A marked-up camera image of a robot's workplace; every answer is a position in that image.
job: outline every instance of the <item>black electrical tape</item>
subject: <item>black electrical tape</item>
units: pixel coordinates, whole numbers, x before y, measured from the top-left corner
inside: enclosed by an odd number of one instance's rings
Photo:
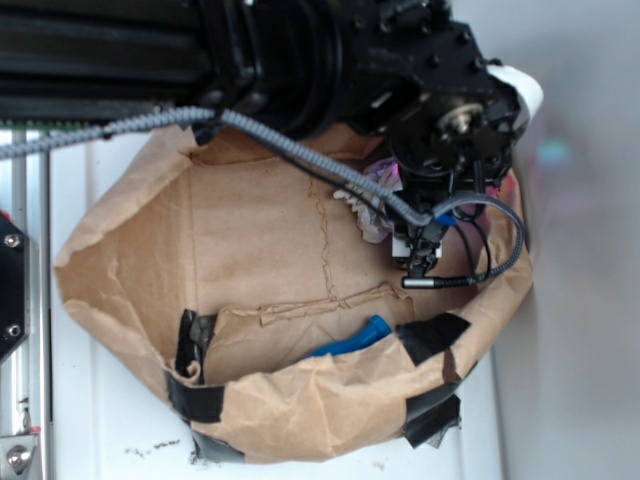
[[[215,463],[244,463],[244,453],[229,444],[192,431],[196,444],[196,456]]]

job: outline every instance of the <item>blue plastic piece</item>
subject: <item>blue plastic piece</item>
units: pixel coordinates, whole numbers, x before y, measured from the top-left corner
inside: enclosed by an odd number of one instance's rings
[[[366,327],[356,333],[353,337],[334,342],[324,347],[320,347],[307,355],[309,357],[322,357],[323,355],[341,355],[343,353],[355,352],[367,348],[391,333],[391,327],[380,315],[374,315],[369,320]]]
[[[436,218],[436,223],[444,225],[445,227],[453,227],[456,224],[456,219],[445,213]]]

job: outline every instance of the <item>black metal machine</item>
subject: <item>black metal machine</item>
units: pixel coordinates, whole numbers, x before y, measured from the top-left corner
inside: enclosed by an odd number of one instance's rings
[[[511,166],[518,96],[488,63],[447,0],[0,0],[4,126],[182,105],[233,109],[297,139],[345,122],[385,138],[398,195],[418,212],[483,193]],[[216,131],[193,127],[200,143]],[[396,262],[421,280],[448,227],[395,213],[410,249]]]

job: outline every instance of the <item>bolt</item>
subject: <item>bolt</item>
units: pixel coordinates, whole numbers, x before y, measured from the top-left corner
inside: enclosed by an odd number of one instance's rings
[[[466,32],[466,31],[462,32],[460,35],[458,35],[458,41],[462,45],[466,45],[471,41],[471,35],[469,35],[469,32]]]
[[[431,27],[427,22],[422,22],[420,24],[420,35],[423,37],[428,37],[431,35]]]
[[[22,445],[16,445],[7,453],[7,463],[14,470],[23,469],[31,461],[31,452]]]
[[[431,68],[438,68],[442,63],[442,58],[440,57],[440,55],[435,53],[427,59],[427,63]]]
[[[11,325],[9,328],[7,328],[7,332],[12,337],[17,337],[18,335],[20,335],[21,330],[18,325]]]
[[[381,33],[391,33],[391,24],[388,20],[382,20],[378,25],[378,30],[380,30]]]
[[[484,59],[482,57],[476,57],[473,62],[471,62],[471,70],[474,72],[479,72],[484,68]]]
[[[351,20],[351,28],[353,28],[355,32],[361,32],[366,26],[367,22],[360,15],[354,16]]]
[[[4,244],[9,248],[20,248],[22,240],[20,239],[20,235],[12,233],[4,237]]]

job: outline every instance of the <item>white plastic part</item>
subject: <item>white plastic part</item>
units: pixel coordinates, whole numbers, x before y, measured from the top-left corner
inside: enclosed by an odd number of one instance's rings
[[[540,84],[532,76],[508,65],[489,65],[487,70],[493,77],[516,89],[521,110],[514,126],[516,129],[525,124],[528,126],[544,100]]]

